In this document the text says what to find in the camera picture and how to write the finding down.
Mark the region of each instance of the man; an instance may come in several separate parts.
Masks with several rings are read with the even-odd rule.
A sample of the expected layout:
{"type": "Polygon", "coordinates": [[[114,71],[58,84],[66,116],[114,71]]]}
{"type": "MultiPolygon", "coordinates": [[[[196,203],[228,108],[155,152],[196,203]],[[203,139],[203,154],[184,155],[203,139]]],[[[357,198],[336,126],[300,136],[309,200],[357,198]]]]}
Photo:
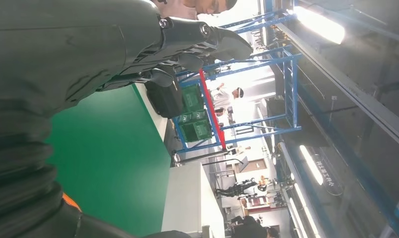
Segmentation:
{"type": "Polygon", "coordinates": [[[237,0],[151,0],[161,17],[180,17],[196,20],[198,14],[217,14],[230,10],[237,0]]]}
{"type": "Polygon", "coordinates": [[[230,155],[241,155],[247,152],[247,150],[250,150],[252,147],[248,146],[244,148],[243,146],[239,145],[237,147],[232,147],[228,146],[228,153],[230,155]]]}
{"type": "Polygon", "coordinates": [[[238,225],[233,226],[233,238],[266,238],[268,236],[266,229],[251,216],[245,216],[244,219],[236,217],[231,222],[238,223],[238,225]]]}
{"type": "Polygon", "coordinates": [[[236,88],[233,91],[230,91],[227,88],[224,88],[224,84],[222,83],[217,90],[211,92],[214,108],[227,108],[231,106],[234,99],[242,98],[243,94],[243,89],[236,88]]]}
{"type": "Polygon", "coordinates": [[[240,196],[245,194],[245,190],[256,186],[258,183],[254,181],[252,178],[251,180],[245,180],[242,183],[235,183],[233,186],[227,188],[227,189],[216,189],[217,195],[222,195],[226,197],[234,197],[234,196],[240,196]]]}

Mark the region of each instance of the white lab coat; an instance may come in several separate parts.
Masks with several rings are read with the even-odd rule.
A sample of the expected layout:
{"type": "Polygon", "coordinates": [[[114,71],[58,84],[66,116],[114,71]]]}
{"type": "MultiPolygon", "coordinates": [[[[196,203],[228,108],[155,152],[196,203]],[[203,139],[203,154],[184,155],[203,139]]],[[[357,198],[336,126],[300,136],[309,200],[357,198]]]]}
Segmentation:
{"type": "Polygon", "coordinates": [[[232,91],[227,88],[220,88],[211,92],[214,108],[228,108],[232,105],[234,97],[232,91]]]}

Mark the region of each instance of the white table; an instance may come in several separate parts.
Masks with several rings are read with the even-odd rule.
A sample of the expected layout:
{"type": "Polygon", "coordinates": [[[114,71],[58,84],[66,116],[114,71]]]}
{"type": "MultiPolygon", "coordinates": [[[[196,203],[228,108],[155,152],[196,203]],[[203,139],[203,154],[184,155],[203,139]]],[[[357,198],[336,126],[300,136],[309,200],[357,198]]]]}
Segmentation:
{"type": "Polygon", "coordinates": [[[210,237],[225,237],[224,219],[202,165],[171,168],[162,231],[177,230],[199,238],[203,226],[210,226],[210,237]]]}

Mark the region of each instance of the green wall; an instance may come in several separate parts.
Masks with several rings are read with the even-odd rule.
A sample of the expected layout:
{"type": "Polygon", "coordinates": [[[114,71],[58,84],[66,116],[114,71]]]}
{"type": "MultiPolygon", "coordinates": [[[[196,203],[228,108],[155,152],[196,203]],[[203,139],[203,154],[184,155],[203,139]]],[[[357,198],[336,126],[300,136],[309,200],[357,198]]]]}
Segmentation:
{"type": "Polygon", "coordinates": [[[170,156],[135,87],[61,112],[49,143],[58,181],[85,213],[137,236],[161,230],[170,156]]]}

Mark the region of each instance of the green plastic crate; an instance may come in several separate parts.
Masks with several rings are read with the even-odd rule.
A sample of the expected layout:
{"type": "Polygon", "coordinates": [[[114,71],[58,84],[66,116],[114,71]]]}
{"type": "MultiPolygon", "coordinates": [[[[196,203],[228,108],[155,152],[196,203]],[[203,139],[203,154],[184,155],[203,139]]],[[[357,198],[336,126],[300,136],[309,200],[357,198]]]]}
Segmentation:
{"type": "Polygon", "coordinates": [[[195,112],[204,109],[204,98],[199,85],[182,88],[183,111],[195,112]]]}
{"type": "Polygon", "coordinates": [[[192,113],[184,114],[179,116],[179,124],[190,122],[192,119],[192,113]]]}
{"type": "Polygon", "coordinates": [[[181,115],[179,117],[179,126],[186,142],[194,142],[212,137],[212,128],[205,109],[181,115]]]}
{"type": "Polygon", "coordinates": [[[188,122],[180,126],[182,130],[183,138],[186,142],[195,142],[204,139],[210,139],[212,137],[211,125],[208,119],[188,122]]]}

